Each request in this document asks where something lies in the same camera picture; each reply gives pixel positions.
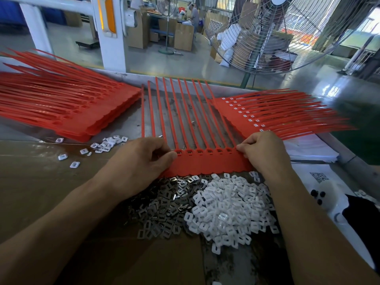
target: orange light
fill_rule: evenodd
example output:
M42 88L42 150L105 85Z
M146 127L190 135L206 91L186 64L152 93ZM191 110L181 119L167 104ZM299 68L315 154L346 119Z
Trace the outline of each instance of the orange light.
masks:
M102 8L100 6L100 0L98 0L98 7L99 7L100 23L102 24L102 30L104 30L103 15L102 15Z
M112 2L112 0L106 0L105 3L106 3L108 28L112 33L116 34L116 25L115 25L113 2Z

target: stack of white paper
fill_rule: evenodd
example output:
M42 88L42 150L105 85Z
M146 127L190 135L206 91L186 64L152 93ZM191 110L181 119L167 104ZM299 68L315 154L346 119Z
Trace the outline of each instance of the stack of white paper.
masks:
M315 134L285 140L284 144L292 160L336 162L339 155Z

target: white pillar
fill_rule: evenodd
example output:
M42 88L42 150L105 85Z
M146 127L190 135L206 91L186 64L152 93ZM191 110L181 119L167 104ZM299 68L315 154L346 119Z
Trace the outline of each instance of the white pillar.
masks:
M114 8L116 38L108 37L102 31L102 23L100 21L98 0L91 0L94 8L94 19L96 29L99 36L100 50L102 52L103 66L105 70L116 72L127 72L129 70L126 64L126 56L128 54L128 42L123 35L121 4L120 0L112 0ZM103 21L107 22L106 12L102 12Z
M20 3L20 7L36 49L54 54L39 7L22 3Z

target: hand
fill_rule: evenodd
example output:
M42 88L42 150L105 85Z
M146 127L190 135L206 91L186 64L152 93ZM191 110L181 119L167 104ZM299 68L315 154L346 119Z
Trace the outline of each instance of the hand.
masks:
M92 180L121 202L148 187L175 158L164 139L138 138L122 146Z
M293 170L284 143L272 131L254 133L237 145L236 149L244 153L244 157L266 180Z

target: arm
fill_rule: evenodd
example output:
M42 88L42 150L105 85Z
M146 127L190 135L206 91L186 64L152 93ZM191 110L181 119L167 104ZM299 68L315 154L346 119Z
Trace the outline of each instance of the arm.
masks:
M176 157L162 138L125 144L91 180L0 245L0 284L53 284L99 221L144 190Z
M283 142L271 131L254 133L237 149L268 183L295 284L379 284L292 169Z

